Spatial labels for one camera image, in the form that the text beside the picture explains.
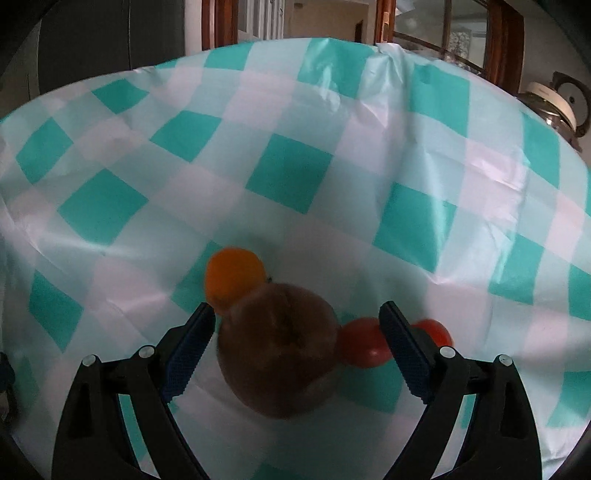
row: orange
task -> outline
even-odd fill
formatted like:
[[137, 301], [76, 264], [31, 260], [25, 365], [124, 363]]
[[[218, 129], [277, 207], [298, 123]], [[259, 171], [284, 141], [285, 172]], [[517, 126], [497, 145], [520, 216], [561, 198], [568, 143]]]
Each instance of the orange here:
[[205, 268], [205, 299], [219, 315], [267, 280], [265, 266], [250, 250], [226, 247]]

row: wooden door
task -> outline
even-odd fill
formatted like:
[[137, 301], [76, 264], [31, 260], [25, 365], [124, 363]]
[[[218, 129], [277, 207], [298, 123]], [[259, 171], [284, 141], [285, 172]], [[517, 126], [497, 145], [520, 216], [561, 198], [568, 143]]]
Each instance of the wooden door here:
[[375, 42], [391, 42], [394, 38], [396, 0], [378, 0], [375, 13]]

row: blue gripper pad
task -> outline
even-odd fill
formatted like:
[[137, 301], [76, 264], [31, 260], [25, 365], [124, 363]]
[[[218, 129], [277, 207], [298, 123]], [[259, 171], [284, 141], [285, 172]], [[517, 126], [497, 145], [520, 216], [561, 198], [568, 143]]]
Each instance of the blue gripper pad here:
[[379, 310], [379, 327], [398, 364], [410, 393], [428, 404], [434, 397], [430, 385], [434, 360], [427, 348], [415, 338], [411, 326], [393, 301], [387, 301]]
[[160, 393], [166, 403], [187, 388], [213, 335], [215, 323], [213, 309], [202, 303], [184, 326], [170, 329], [162, 339], [163, 345], [159, 344], [158, 348], [167, 352], [167, 360]]

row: window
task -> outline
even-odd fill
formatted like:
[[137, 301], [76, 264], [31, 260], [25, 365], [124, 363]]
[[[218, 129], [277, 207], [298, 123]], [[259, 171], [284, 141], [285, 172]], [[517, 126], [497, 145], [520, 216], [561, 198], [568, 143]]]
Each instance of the window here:
[[396, 0], [390, 41], [517, 93], [523, 17], [502, 0]]

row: plastic tablecloth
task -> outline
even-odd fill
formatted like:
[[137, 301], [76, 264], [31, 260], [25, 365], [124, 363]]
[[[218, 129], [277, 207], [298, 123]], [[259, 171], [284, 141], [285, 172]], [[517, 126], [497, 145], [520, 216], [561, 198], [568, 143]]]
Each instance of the plastic tablecloth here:
[[[130, 356], [184, 323], [207, 259], [239, 245], [343, 323], [394, 300], [443, 322], [466, 357], [511, 355], [548, 478], [589, 421], [589, 191], [581, 159], [517, 100], [392, 44], [245, 43], [42, 96], [0, 124], [15, 438], [49, 476], [80, 360]], [[171, 404], [219, 480], [382, 478], [423, 408], [392, 361], [347, 368], [309, 415], [265, 419], [223, 381], [215, 337]]]

